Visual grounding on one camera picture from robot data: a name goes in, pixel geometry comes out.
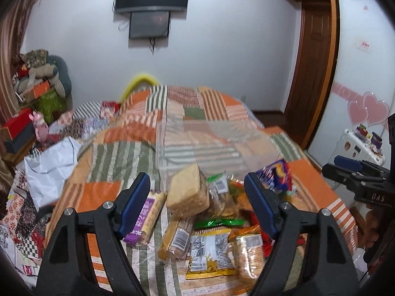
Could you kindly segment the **blue chip snack bag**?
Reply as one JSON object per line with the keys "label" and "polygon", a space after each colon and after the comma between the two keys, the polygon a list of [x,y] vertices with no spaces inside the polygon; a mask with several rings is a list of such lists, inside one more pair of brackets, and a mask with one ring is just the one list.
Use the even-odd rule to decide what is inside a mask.
{"label": "blue chip snack bag", "polygon": [[292,178],[289,165],[284,159],[277,160],[255,172],[264,188],[276,194],[286,194],[292,191]]}

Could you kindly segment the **red cartoon snack bag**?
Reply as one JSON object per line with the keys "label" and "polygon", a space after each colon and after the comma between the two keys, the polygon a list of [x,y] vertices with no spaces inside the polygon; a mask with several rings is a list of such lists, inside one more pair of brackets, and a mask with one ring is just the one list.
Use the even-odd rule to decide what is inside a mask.
{"label": "red cartoon snack bag", "polygon": [[[249,221],[251,226],[259,225],[257,216],[253,211],[242,210],[241,215]],[[263,241],[263,252],[264,257],[267,258],[273,249],[274,241],[271,239],[262,229],[260,230],[262,241]],[[304,246],[306,243],[306,238],[303,235],[299,235],[297,241],[297,247]]]}

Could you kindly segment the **green foil candy wrapper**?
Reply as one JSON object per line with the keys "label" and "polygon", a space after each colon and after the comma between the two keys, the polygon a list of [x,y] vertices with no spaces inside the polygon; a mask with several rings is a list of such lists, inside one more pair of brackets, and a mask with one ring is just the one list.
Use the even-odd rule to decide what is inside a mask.
{"label": "green foil candy wrapper", "polygon": [[243,227],[248,224],[244,219],[210,219],[195,223],[195,229],[214,228],[217,226]]}

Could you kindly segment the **clear bag fried snacks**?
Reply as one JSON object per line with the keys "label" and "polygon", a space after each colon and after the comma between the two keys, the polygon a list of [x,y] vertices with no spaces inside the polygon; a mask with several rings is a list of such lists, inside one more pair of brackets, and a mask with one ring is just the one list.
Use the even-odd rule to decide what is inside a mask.
{"label": "clear bag fried snacks", "polygon": [[228,178],[225,174],[215,174],[208,178],[210,206],[204,215],[207,219],[236,219],[238,207],[230,194]]}

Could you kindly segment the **orange biscuit pack clear wrap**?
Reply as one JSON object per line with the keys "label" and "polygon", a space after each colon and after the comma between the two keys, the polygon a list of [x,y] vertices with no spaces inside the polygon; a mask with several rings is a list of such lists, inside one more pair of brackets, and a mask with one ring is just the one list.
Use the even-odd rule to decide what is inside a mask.
{"label": "orange biscuit pack clear wrap", "polygon": [[227,255],[238,279],[246,285],[254,285],[266,263],[260,226],[232,229],[228,237]]}

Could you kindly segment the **clear plastic storage bin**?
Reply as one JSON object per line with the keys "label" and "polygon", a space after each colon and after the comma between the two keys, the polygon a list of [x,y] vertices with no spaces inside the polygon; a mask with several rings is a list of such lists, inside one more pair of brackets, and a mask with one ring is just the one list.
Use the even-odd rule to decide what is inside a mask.
{"label": "clear plastic storage bin", "polygon": [[243,179],[280,159],[271,139],[250,120],[160,122],[155,153],[164,190],[171,177],[190,164],[197,163],[207,177],[224,173]]}

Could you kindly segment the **yellow silver peanut snack bag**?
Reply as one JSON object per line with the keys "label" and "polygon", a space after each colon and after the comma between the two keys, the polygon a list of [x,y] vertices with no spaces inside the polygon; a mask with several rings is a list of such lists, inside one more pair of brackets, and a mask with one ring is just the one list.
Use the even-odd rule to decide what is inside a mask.
{"label": "yellow silver peanut snack bag", "polygon": [[186,280],[209,279],[236,274],[228,256],[230,228],[223,226],[195,231],[191,248]]}

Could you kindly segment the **tan bread loaf pack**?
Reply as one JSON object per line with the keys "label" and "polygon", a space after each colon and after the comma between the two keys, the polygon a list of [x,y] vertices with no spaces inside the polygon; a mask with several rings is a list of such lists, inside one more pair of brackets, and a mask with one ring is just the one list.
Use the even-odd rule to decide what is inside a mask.
{"label": "tan bread loaf pack", "polygon": [[197,163],[184,167],[171,177],[166,207],[180,218],[195,216],[210,206],[207,178]]}

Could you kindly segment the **purple wafer biscuit pack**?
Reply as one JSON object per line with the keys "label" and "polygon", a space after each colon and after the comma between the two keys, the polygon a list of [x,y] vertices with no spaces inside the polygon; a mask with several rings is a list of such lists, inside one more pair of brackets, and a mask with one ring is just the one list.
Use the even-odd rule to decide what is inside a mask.
{"label": "purple wafer biscuit pack", "polygon": [[129,245],[147,245],[166,201],[165,192],[150,191],[133,230],[123,239]]}

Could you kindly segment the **brown cracker pack with barcode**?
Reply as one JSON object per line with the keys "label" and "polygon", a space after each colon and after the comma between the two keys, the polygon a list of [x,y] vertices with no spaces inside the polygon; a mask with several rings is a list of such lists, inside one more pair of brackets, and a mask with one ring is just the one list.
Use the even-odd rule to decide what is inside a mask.
{"label": "brown cracker pack with barcode", "polygon": [[194,231],[195,216],[186,218],[172,216],[159,247],[158,257],[162,263],[168,260],[184,260]]}

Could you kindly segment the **white crumpled cloth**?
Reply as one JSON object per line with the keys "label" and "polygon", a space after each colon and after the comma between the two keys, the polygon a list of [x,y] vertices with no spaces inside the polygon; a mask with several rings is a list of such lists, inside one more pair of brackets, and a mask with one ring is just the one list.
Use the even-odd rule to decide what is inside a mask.
{"label": "white crumpled cloth", "polygon": [[78,163],[81,146],[79,141],[66,137],[36,158],[24,158],[27,185],[36,211],[60,198],[66,180]]}

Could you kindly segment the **orange green patchwork bedspread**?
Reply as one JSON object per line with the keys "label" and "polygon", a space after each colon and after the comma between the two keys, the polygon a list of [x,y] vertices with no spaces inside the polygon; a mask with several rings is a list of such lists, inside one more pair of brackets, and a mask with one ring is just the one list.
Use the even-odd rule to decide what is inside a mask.
{"label": "orange green patchwork bedspread", "polygon": [[154,86],[129,95],[108,127],[85,141],[45,235],[51,237],[65,208],[94,210],[141,172],[154,188],[166,190],[170,178],[190,164],[207,176],[243,179],[278,159],[289,165],[296,186],[293,204],[308,211],[328,208],[355,251],[354,218],[301,148],[283,129],[259,126],[245,105],[207,87]]}

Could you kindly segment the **grey green plush cushion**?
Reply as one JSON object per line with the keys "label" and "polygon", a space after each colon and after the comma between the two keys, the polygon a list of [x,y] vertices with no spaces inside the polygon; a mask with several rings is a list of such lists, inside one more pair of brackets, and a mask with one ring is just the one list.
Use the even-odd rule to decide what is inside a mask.
{"label": "grey green plush cushion", "polygon": [[66,99],[71,95],[72,91],[72,82],[68,74],[66,62],[57,55],[49,55],[47,57],[47,63],[56,67],[56,69],[53,69],[54,76],[49,78],[48,81],[59,97]]}

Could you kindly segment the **red striped curtain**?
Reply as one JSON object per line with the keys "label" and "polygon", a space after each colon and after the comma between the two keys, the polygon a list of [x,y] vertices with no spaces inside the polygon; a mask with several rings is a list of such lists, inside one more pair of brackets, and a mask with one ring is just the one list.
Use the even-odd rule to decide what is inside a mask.
{"label": "red striped curtain", "polygon": [[37,0],[1,0],[1,122],[20,109],[11,76]]}

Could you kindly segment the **pink heart wall decoration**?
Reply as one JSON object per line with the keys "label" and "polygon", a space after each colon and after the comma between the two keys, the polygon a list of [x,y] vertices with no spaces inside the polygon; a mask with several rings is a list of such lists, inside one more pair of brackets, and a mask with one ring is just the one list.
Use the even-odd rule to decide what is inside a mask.
{"label": "pink heart wall decoration", "polygon": [[384,100],[378,100],[373,92],[357,95],[347,104],[347,111],[353,126],[366,124],[368,127],[387,125],[390,108]]}

